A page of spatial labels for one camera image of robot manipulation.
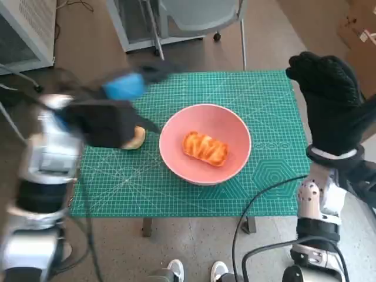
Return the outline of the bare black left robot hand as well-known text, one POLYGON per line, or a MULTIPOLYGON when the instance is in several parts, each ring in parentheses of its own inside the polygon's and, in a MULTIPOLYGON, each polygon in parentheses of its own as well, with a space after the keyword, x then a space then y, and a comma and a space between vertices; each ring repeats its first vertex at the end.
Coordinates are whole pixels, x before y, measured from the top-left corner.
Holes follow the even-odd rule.
POLYGON ((136 126, 153 133, 160 133, 157 125, 140 116, 132 105, 132 101, 141 98, 149 85, 165 81, 176 72, 176 67, 168 62, 150 63, 137 66, 134 70, 119 72, 107 78, 100 90, 113 102, 106 111, 104 120, 94 125, 100 133, 131 136, 136 126))

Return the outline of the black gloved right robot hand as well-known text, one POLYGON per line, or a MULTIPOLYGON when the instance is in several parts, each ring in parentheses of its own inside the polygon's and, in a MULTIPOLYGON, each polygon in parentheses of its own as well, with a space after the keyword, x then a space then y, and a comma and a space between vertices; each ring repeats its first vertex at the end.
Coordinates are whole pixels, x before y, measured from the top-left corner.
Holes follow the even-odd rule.
POLYGON ((355 149, 375 123, 375 97, 362 98, 353 70, 336 56, 304 51, 288 63, 286 75, 305 98, 312 145, 336 156, 355 149))

